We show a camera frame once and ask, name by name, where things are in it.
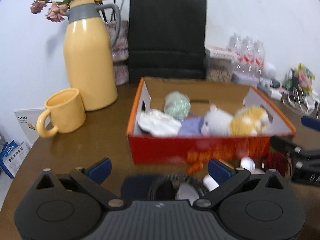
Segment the jar of sunflower seeds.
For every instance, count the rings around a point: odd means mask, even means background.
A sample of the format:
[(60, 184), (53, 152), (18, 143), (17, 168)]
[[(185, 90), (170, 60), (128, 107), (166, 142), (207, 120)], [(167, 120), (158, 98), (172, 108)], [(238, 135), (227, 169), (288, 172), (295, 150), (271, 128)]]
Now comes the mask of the jar of sunflower seeds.
[(207, 59), (206, 79), (211, 82), (230, 83), (233, 63), (228, 59)]

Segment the purple cloth pouch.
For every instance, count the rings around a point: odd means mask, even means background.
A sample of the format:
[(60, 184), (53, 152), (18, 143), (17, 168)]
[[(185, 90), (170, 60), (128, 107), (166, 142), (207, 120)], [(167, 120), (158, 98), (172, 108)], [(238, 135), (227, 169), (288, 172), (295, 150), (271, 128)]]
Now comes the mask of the purple cloth pouch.
[(181, 122), (181, 128), (178, 132), (179, 137), (200, 137), (201, 127), (203, 125), (203, 117), (197, 116), (189, 119), (184, 119)]

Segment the yellow ceramic mug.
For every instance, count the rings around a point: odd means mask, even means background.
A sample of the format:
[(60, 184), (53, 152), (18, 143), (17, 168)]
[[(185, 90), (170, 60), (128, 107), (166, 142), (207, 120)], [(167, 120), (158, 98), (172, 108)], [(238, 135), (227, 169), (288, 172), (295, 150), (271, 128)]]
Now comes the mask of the yellow ceramic mug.
[(80, 92), (76, 88), (67, 88), (53, 94), (44, 106), (46, 109), (36, 123), (36, 130), (42, 138), (51, 138), (57, 133), (71, 133), (86, 120)]

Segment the yellow white plush toy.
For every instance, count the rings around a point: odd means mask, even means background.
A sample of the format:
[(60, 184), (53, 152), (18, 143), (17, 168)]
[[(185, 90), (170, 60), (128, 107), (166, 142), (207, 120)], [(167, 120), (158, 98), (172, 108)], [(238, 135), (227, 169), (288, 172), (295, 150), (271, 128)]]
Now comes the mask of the yellow white plush toy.
[(252, 137), (262, 134), (271, 121), (261, 106), (244, 107), (231, 115), (211, 105), (201, 126), (201, 134), (216, 137)]

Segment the small printed tin box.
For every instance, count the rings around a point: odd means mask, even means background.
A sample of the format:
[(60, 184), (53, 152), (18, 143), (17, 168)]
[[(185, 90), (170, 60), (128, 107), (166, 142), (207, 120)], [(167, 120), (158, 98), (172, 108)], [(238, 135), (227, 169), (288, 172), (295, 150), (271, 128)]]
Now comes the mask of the small printed tin box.
[(254, 86), (254, 87), (257, 87), (257, 85), (259, 85), (260, 83), (259, 78), (255, 77), (254, 75), (249, 73), (237, 72), (237, 71), (233, 72), (231, 81), (233, 83), (237, 83), (240, 85), (247, 85), (247, 86)]

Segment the colourful snack packet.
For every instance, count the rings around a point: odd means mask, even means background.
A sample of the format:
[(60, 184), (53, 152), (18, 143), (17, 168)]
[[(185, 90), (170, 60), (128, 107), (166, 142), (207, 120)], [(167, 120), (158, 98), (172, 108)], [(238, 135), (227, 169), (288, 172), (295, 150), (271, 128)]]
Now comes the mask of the colourful snack packet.
[(289, 91), (301, 89), (304, 92), (312, 91), (312, 83), (315, 75), (304, 64), (299, 64), (297, 68), (291, 68), (285, 75), (282, 86)]

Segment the water bottle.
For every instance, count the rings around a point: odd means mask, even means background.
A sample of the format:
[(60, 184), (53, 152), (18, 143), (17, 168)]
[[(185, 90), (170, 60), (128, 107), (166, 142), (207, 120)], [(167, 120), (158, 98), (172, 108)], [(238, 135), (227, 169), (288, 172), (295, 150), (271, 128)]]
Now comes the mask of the water bottle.
[(253, 50), (253, 39), (246, 36), (241, 42), (241, 56), (242, 65), (244, 72), (253, 73), (254, 66), (254, 50)]
[(256, 68), (257, 74), (262, 76), (265, 64), (265, 48), (264, 44), (260, 40), (256, 40), (253, 43), (254, 52), (254, 66)]
[(242, 40), (241, 36), (237, 33), (233, 33), (233, 35), (229, 38), (228, 41), (228, 50), (236, 55), (236, 60), (234, 61), (234, 70), (237, 72), (243, 72), (243, 52), (242, 52)]

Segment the white robot figurine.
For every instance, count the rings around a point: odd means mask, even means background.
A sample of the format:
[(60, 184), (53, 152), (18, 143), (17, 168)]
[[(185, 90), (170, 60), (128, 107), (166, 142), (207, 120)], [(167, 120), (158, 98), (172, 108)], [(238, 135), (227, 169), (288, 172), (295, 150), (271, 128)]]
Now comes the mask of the white robot figurine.
[(264, 64), (264, 70), (260, 77), (260, 85), (263, 87), (271, 87), (273, 85), (272, 80), (276, 78), (276, 67), (272, 63), (266, 62)]

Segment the yellow thermos jug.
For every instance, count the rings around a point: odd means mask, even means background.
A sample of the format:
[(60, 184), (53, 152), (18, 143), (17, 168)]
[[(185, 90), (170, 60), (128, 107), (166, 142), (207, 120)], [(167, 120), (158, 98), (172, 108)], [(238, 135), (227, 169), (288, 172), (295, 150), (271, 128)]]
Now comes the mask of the yellow thermos jug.
[[(68, 82), (80, 92), (86, 111), (95, 111), (118, 98), (112, 48), (121, 29), (121, 13), (114, 3), (103, 0), (74, 0), (66, 12), (68, 26), (63, 43)], [(117, 17), (110, 36), (100, 13), (112, 9)]]

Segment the middle water bottle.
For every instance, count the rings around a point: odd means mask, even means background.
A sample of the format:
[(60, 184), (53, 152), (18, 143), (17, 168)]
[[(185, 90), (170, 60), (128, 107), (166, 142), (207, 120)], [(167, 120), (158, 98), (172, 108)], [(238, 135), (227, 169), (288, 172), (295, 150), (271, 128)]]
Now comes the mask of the middle water bottle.
[(253, 73), (254, 66), (254, 50), (253, 50), (253, 39), (246, 36), (241, 42), (241, 56), (242, 65), (244, 72)]

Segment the white earphone case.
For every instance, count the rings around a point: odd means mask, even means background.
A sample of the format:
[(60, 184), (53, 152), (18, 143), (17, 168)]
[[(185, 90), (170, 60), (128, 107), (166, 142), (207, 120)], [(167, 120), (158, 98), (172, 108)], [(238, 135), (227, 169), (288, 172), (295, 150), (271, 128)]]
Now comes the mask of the white earphone case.
[(240, 167), (252, 173), (255, 171), (255, 162), (250, 157), (243, 157), (240, 160)]

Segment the red cardboard pumpkin box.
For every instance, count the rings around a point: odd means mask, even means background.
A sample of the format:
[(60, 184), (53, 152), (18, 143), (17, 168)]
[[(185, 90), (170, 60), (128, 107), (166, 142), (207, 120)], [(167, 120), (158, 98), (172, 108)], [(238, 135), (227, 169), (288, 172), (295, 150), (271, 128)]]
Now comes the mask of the red cardboard pumpkin box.
[[(178, 135), (150, 135), (139, 127), (140, 115), (153, 109), (162, 111), (165, 97), (171, 92), (180, 92), (190, 100), (190, 114), (182, 122), (182, 131)], [(204, 136), (201, 134), (203, 117), (211, 105), (231, 115), (243, 108), (263, 107), (269, 121), (261, 135)], [(270, 150), (270, 137), (278, 135), (292, 139), (296, 129), (267, 96), (252, 86), (143, 77), (139, 82), (126, 133), (135, 164), (193, 164), (200, 161), (205, 163), (210, 158), (236, 160), (248, 156), (263, 159)]]

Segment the white charger adapter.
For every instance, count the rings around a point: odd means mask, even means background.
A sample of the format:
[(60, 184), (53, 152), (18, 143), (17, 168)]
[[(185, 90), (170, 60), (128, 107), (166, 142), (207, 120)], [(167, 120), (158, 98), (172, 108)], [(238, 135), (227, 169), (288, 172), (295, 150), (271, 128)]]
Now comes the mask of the white charger adapter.
[(277, 100), (277, 101), (281, 101), (282, 99), (282, 93), (274, 88), (268, 88), (266, 91), (266, 94), (269, 98)]

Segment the white flat carton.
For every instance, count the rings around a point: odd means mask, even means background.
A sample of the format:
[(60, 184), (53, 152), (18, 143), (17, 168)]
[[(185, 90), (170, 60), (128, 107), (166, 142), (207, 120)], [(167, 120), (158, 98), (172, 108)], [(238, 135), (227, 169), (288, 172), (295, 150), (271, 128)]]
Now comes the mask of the white flat carton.
[(206, 45), (205, 49), (208, 57), (211, 59), (236, 61), (238, 58), (236, 53), (228, 49), (223, 49), (223, 48), (215, 47), (211, 45)]

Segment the left water bottle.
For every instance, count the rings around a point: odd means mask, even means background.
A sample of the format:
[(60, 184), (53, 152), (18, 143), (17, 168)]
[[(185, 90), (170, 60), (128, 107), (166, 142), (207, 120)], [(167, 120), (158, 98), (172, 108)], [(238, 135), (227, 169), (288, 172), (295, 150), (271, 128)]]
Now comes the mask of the left water bottle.
[(228, 41), (228, 50), (236, 55), (236, 60), (234, 61), (234, 70), (237, 72), (243, 72), (243, 52), (242, 52), (242, 40), (241, 36), (237, 33), (233, 33), (233, 35), (229, 38)]

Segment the right water bottle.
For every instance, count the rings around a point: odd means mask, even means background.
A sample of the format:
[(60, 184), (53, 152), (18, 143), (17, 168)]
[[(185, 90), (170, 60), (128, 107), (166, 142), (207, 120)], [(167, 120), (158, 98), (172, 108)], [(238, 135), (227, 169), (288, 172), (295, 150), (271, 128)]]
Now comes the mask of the right water bottle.
[(260, 40), (256, 40), (253, 43), (254, 52), (254, 66), (256, 68), (257, 74), (262, 76), (265, 64), (265, 48), (264, 44)]

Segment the black paper shopping bag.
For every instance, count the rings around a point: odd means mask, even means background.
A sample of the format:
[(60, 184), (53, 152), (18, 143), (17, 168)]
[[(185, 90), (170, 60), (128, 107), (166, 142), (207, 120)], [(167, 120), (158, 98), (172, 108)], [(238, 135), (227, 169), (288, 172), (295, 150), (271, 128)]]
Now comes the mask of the black paper shopping bag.
[(129, 83), (204, 79), (207, 0), (130, 0)]

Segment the white cloth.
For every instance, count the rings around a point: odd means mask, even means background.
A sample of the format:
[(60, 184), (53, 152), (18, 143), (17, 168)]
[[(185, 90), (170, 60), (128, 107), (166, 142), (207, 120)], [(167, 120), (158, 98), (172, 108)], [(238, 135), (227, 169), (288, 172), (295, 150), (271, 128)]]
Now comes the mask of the white cloth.
[(177, 136), (182, 127), (180, 121), (157, 109), (142, 112), (137, 123), (140, 129), (154, 137)]

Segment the pink textured vase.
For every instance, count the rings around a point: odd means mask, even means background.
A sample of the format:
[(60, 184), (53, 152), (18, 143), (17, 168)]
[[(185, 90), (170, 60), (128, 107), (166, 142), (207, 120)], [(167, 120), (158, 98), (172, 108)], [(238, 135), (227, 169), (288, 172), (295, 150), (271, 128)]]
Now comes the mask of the pink textured vase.
[(129, 58), (128, 31), (128, 20), (122, 20), (118, 39), (112, 48), (112, 60), (117, 86), (121, 86), (129, 81), (129, 71), (127, 67), (127, 60)]

